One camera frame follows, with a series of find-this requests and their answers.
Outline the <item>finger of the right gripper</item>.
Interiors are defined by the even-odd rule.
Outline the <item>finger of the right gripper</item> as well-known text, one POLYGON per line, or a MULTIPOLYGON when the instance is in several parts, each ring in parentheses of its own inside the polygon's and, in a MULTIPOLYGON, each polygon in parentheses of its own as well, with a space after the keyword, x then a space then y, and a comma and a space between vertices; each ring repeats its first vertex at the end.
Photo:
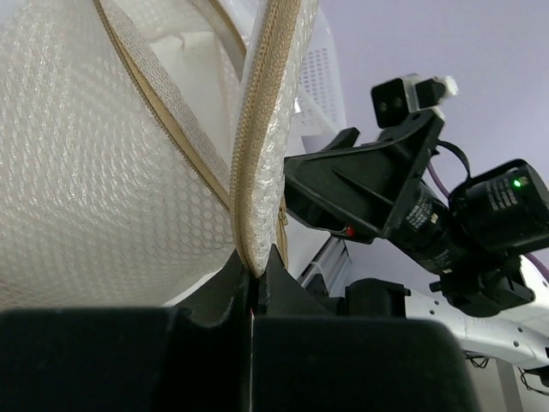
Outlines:
POLYGON ((346 128, 341 130, 333 140, 331 140, 324 148, 320 150, 321 153, 335 152, 338 150, 353 149, 357 139, 360 136, 360 131, 355 128, 346 128))

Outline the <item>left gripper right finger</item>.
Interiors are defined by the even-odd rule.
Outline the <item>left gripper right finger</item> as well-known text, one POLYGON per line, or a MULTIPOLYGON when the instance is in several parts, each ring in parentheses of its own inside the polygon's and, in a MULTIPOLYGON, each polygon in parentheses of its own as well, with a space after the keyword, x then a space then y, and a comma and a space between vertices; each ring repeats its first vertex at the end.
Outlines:
POLYGON ((253 313, 268 317, 335 316, 343 312, 340 297, 314 295, 287 271, 275 245, 271 246, 263 275, 256 281, 253 313))

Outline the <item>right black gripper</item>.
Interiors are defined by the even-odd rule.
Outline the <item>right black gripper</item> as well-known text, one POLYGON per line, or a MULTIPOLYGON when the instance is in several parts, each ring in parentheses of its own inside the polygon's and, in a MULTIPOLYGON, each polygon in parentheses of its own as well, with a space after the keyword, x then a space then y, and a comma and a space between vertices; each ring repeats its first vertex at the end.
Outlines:
POLYGON ((378 141, 284 160, 288 214, 308 228, 370 243, 398 228, 398 247, 436 275, 452 272, 449 210, 422 180, 444 121, 410 114, 378 141))

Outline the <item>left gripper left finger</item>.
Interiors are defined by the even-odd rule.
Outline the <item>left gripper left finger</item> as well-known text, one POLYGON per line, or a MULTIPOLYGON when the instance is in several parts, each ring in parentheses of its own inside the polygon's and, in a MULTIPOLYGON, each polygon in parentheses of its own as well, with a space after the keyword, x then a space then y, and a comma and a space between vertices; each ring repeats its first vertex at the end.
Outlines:
POLYGON ((251 275, 233 251, 224 266, 179 304, 165 309, 167 328, 185 320, 201 328, 249 329, 251 275))

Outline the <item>white mesh laundry bag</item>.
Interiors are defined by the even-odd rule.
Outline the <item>white mesh laundry bag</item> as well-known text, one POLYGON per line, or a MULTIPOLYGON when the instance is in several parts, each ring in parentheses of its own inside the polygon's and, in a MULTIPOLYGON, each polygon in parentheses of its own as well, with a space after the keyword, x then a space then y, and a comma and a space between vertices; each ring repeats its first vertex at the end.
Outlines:
POLYGON ((1 4, 1 307, 159 306, 288 254, 315 1, 1 4))

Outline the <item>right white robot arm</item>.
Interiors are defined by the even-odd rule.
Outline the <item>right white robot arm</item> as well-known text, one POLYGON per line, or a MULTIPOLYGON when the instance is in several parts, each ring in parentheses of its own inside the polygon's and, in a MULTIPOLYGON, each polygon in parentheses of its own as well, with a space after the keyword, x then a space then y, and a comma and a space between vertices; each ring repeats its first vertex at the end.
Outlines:
POLYGON ((548 245, 548 191, 514 160, 467 176, 440 200, 423 175, 443 146, 434 110, 408 115, 377 141, 343 130, 315 154, 284 161, 290 215, 339 239, 386 239, 436 279, 447 306, 410 295, 412 314, 440 318, 470 353, 548 372, 548 282, 523 259, 548 245))

